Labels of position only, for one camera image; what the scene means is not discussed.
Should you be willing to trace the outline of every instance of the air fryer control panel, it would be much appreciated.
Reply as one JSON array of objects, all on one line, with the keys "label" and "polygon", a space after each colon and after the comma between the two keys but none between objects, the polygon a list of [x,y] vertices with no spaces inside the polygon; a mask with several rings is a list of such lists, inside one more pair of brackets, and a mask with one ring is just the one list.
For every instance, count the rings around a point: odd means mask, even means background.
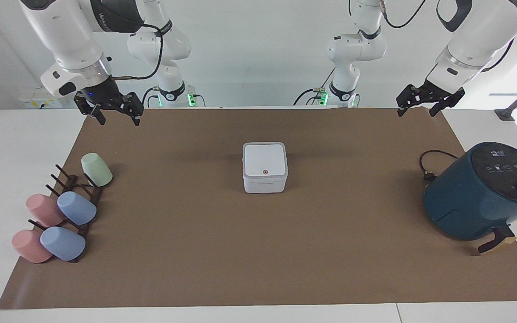
[{"label": "air fryer control panel", "polygon": [[517,202],[517,149],[499,143],[482,143],[472,151],[472,165],[486,186]]}]

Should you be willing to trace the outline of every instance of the brown paper sheet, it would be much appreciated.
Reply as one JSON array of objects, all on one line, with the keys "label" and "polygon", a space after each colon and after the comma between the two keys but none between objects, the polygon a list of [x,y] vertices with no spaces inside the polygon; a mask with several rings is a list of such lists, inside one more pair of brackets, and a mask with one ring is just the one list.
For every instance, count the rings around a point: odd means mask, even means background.
[{"label": "brown paper sheet", "polygon": [[[115,179],[78,264],[20,259],[0,309],[517,301],[517,244],[444,236],[418,156],[462,154],[442,115],[394,110],[147,110],[87,119],[66,161]],[[282,141],[282,194],[249,195],[242,145]],[[452,160],[431,155],[437,173]]]}]

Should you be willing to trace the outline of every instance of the white robotic arm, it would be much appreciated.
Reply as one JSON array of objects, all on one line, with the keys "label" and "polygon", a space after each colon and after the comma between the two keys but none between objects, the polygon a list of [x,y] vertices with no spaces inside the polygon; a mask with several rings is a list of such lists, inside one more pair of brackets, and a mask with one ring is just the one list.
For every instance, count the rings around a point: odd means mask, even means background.
[{"label": "white robotic arm", "polygon": [[353,0],[351,8],[358,33],[338,35],[328,44],[327,54],[336,68],[326,88],[329,105],[351,106],[360,77],[355,62],[373,61],[386,53],[386,40],[380,33],[380,1]]},{"label": "white robotic arm", "polygon": [[406,86],[396,98],[398,115],[425,102],[435,103],[430,115],[455,106],[465,95],[462,86],[478,76],[496,52],[517,35],[517,0],[455,0],[456,13],[439,20],[453,37],[439,55],[421,87]]},{"label": "white robotic arm", "polygon": [[[164,26],[170,23],[170,18],[160,0],[144,0],[144,2],[147,24]],[[196,102],[192,95],[195,89],[185,83],[179,67],[173,62],[185,59],[191,54],[191,42],[184,33],[172,27],[161,40],[161,37],[156,37],[152,30],[143,27],[129,37],[127,47],[135,58],[154,67],[158,63],[161,42],[162,62],[154,77],[158,82],[158,92],[163,106],[166,108],[194,106]]]},{"label": "white robotic arm", "polygon": [[[144,107],[134,92],[124,96],[111,76],[93,31],[134,33],[145,26],[143,0],[20,0],[27,20],[56,63],[41,76],[54,96],[78,91],[75,102],[83,114],[105,123],[101,110],[116,110],[139,125]],[[162,37],[168,29],[154,26]],[[136,79],[132,77],[119,79]]]}]

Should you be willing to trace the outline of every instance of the pink cup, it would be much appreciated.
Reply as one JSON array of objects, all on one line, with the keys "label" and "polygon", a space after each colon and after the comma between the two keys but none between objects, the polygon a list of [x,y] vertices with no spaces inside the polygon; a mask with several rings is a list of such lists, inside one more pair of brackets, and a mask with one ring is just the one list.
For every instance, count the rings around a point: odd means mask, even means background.
[{"label": "pink cup", "polygon": [[43,194],[34,194],[25,202],[25,207],[45,227],[54,227],[65,219],[57,202]]},{"label": "pink cup", "polygon": [[53,256],[41,242],[41,233],[33,230],[22,230],[17,232],[11,244],[13,248],[27,261],[38,264]]}]

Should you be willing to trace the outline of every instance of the wall outlet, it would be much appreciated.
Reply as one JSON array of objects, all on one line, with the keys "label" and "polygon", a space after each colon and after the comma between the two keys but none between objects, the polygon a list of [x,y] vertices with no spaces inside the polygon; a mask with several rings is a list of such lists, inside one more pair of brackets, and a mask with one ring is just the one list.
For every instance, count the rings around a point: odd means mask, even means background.
[{"label": "wall outlet", "polygon": [[25,92],[19,98],[25,109],[63,109],[64,106],[50,93]]}]

